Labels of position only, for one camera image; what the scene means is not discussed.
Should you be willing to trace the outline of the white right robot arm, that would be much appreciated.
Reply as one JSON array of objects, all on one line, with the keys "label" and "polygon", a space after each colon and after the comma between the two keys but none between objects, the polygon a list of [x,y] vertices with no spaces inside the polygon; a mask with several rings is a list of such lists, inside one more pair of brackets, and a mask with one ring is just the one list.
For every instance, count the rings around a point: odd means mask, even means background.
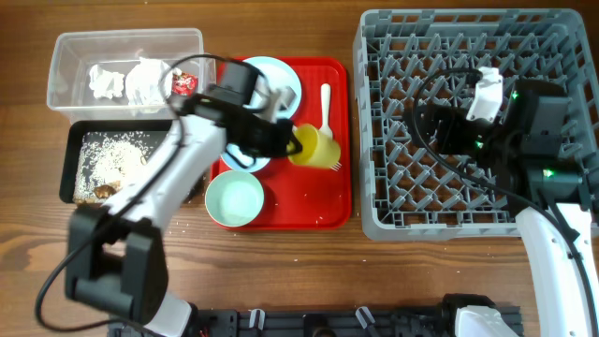
[{"label": "white right robot arm", "polygon": [[416,146],[464,180],[506,199],[529,259],[542,333],[598,333],[591,247],[592,190],[561,157],[571,99],[556,83],[517,80],[496,67],[450,68],[426,78],[404,113]]}]

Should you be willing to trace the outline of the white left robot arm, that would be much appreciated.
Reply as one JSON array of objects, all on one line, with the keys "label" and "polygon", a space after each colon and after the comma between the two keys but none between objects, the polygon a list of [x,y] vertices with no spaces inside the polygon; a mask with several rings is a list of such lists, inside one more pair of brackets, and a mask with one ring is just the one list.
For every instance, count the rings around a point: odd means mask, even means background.
[{"label": "white left robot arm", "polygon": [[163,236],[171,218],[229,143],[253,157],[284,157],[288,143],[297,142],[292,122],[276,116],[292,104],[295,92],[272,88],[255,66],[223,62],[220,80],[206,93],[166,98],[171,128],[138,178],[101,206],[72,213],[66,257],[37,294],[38,325],[72,331],[42,314],[48,290],[63,274],[66,297],[109,314],[106,325],[153,336],[200,334],[196,305],[168,292]]}]

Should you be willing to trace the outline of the light blue food bowl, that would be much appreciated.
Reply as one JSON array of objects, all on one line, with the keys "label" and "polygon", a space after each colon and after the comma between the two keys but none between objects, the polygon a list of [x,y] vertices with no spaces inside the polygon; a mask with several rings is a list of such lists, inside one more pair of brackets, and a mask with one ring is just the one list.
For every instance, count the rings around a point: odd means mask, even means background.
[{"label": "light blue food bowl", "polygon": [[244,154],[236,144],[229,143],[221,154],[224,163],[232,170],[254,173],[266,167],[270,159],[267,157],[253,158]]}]

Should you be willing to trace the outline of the yellow plastic cup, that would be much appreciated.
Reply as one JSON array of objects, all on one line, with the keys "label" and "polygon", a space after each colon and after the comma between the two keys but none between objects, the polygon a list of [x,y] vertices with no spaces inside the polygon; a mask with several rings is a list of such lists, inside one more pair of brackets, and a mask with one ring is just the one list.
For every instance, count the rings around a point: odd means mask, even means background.
[{"label": "yellow plastic cup", "polygon": [[293,129],[293,136],[303,146],[300,154],[291,154],[287,157],[293,165],[330,169],[332,165],[340,162],[340,145],[334,139],[323,134],[315,126],[301,125],[295,127]]}]

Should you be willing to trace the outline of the rice and food leftovers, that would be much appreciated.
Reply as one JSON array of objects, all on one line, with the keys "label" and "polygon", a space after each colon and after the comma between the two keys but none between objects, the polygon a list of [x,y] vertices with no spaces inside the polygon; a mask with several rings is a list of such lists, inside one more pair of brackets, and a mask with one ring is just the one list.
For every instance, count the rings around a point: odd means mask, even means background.
[{"label": "rice and food leftovers", "polygon": [[73,201],[103,203],[130,183],[155,148],[151,136],[144,131],[86,133],[79,151]]}]

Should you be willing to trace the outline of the red snack wrapper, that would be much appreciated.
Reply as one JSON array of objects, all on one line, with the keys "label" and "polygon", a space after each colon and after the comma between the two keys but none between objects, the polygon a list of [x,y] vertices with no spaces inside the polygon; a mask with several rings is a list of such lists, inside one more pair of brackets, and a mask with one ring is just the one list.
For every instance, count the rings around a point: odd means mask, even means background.
[{"label": "red snack wrapper", "polygon": [[179,68],[173,70],[171,92],[174,95],[192,95],[196,91],[197,86],[198,77],[196,75],[183,72]]}]

